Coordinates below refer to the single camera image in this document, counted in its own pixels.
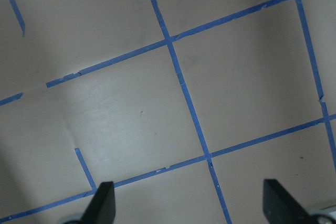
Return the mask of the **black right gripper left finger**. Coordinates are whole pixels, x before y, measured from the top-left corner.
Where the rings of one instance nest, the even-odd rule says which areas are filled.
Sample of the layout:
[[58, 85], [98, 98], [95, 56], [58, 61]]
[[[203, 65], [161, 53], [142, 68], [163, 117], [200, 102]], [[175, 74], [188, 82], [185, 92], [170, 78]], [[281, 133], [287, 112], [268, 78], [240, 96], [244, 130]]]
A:
[[113, 182], [102, 182], [81, 217], [81, 223], [113, 224], [116, 216]]

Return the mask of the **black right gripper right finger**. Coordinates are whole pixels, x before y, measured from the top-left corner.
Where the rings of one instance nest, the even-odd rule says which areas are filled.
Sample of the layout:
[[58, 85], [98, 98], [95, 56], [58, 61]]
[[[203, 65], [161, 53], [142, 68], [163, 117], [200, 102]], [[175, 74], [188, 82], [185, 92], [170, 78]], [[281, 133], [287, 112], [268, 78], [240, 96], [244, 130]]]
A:
[[276, 179], [264, 179], [263, 213], [268, 223], [310, 223], [310, 215]]

